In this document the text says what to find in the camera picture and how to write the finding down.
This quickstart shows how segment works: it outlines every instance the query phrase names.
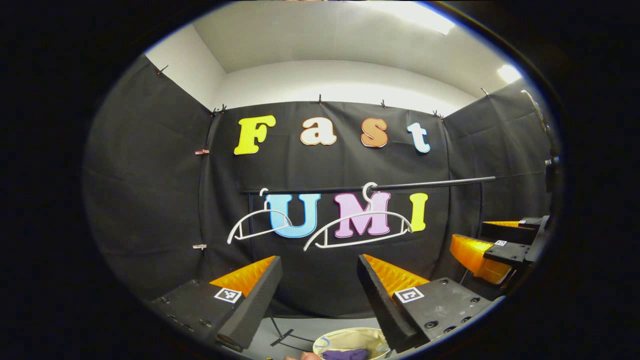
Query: white ceiling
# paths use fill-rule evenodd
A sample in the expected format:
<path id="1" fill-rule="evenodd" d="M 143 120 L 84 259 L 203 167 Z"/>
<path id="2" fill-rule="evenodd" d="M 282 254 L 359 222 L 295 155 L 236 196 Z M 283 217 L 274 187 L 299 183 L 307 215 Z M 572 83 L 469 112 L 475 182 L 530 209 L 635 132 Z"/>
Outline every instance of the white ceiling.
<path id="1" fill-rule="evenodd" d="M 409 70 L 473 95 L 506 85 L 508 59 L 459 25 L 448 35 L 359 4 L 239 1 L 194 27 L 226 72 L 295 60 L 350 60 Z"/>

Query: yellow letter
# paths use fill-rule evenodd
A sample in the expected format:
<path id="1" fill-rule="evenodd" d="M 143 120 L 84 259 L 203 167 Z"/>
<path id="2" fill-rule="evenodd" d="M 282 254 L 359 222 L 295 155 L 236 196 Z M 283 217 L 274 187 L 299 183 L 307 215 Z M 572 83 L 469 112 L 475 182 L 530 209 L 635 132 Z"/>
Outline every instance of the yellow letter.
<path id="1" fill-rule="evenodd" d="M 305 145 L 331 145 L 338 137 L 333 134 L 333 122 L 326 117 L 312 117 L 302 123 L 306 130 L 300 134 L 300 141 Z"/>
<path id="2" fill-rule="evenodd" d="M 409 200 L 413 203 L 413 213 L 411 214 L 413 231 L 422 231 L 426 227 L 424 223 L 424 204 L 428 198 L 425 193 L 414 193 L 409 196 Z"/>
<path id="3" fill-rule="evenodd" d="M 276 118 L 273 115 L 261 116 L 261 117 L 248 117 L 241 119 L 240 124 L 240 140 L 238 146 L 234 149 L 234 154 L 255 154 L 258 152 L 258 145 L 255 145 L 253 139 L 258 139 L 258 142 L 263 142 L 267 138 L 267 127 L 257 124 L 267 124 L 269 127 L 273 127 L 276 124 Z"/>

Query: ceiling light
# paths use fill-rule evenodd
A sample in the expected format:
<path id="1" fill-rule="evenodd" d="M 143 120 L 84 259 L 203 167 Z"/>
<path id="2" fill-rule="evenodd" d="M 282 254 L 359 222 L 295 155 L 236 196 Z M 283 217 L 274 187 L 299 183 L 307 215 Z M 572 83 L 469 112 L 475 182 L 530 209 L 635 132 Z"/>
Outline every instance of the ceiling light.
<path id="1" fill-rule="evenodd" d="M 498 74 L 500 74 L 500 76 L 504 81 L 507 82 L 507 84 L 511 84 L 512 82 L 522 77 L 522 75 L 520 75 L 520 72 L 511 65 L 503 65 L 498 69 Z"/>
<path id="2" fill-rule="evenodd" d="M 427 26 L 443 35 L 449 33 L 454 24 L 449 19 L 414 1 L 345 1 L 372 9 L 392 13 L 406 21 Z"/>

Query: black fabric backdrop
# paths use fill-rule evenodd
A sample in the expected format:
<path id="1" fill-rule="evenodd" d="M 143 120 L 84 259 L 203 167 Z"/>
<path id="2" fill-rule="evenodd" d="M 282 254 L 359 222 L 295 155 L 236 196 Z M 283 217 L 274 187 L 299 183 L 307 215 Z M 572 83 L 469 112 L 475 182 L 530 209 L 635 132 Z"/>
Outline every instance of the black fabric backdrop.
<path id="1" fill-rule="evenodd" d="M 226 243 L 232 226 L 249 211 L 242 190 L 300 190 L 441 181 L 497 176 L 486 185 L 485 220 L 517 220 L 548 213 L 544 160 L 548 140 L 538 125 L 528 89 L 514 83 L 440 119 L 426 113 L 345 102 L 287 102 L 208 111 L 141 57 L 114 87 L 96 116 L 84 162 L 84 197 L 95 240 L 116 275 L 143 299 L 154 299 L 188 279 L 211 280 L 272 255 L 282 257 L 283 278 L 272 303 L 280 316 L 372 316 L 356 277 L 356 255 L 368 253 L 427 278 L 459 279 L 462 267 L 449 253 L 452 233 L 475 234 L 478 185 L 389 191 L 388 211 L 409 220 L 412 193 L 429 195 L 426 229 L 399 238 L 334 249 L 308 236 L 275 233 Z M 256 154 L 236 156 L 240 119 L 273 115 Z M 300 142 L 310 117 L 333 122 L 338 140 L 329 146 Z M 385 119 L 389 142 L 375 149 L 360 142 L 366 118 Z M 418 122 L 428 153 L 415 149 L 406 127 Z M 208 156 L 194 151 L 207 148 Z M 304 221 L 292 191 L 289 216 Z M 336 194 L 317 202 L 316 230 L 339 217 Z M 360 205 L 362 196 L 356 193 Z M 253 209 L 264 198 L 254 197 Z M 255 231 L 270 229 L 268 214 Z M 388 218 L 391 231 L 399 219 Z M 330 243 L 368 239 L 354 234 Z M 206 243 L 205 251 L 192 245 Z M 475 281 L 469 282 L 472 288 Z M 481 282 L 476 288 L 485 286 Z"/>

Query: white wall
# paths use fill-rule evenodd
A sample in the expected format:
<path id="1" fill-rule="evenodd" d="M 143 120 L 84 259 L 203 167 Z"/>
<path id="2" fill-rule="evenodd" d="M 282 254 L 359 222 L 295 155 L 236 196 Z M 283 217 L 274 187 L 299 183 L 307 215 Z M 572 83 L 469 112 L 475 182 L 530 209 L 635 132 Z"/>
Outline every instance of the white wall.
<path id="1" fill-rule="evenodd" d="M 477 100 L 414 72 L 358 61 L 289 61 L 231 72 L 216 89 L 218 107 L 285 101 L 361 102 L 448 115 Z"/>
<path id="2" fill-rule="evenodd" d="M 225 71 L 192 24 L 158 42 L 145 55 L 159 69 L 169 65 L 163 74 L 201 104 L 211 110 L 214 105 L 220 107 L 215 91 Z"/>
<path id="3" fill-rule="evenodd" d="M 361 102 L 448 115 L 477 100 L 414 72 L 341 60 L 288 61 L 226 74 L 192 24 L 150 48 L 147 58 L 213 110 L 286 101 Z"/>

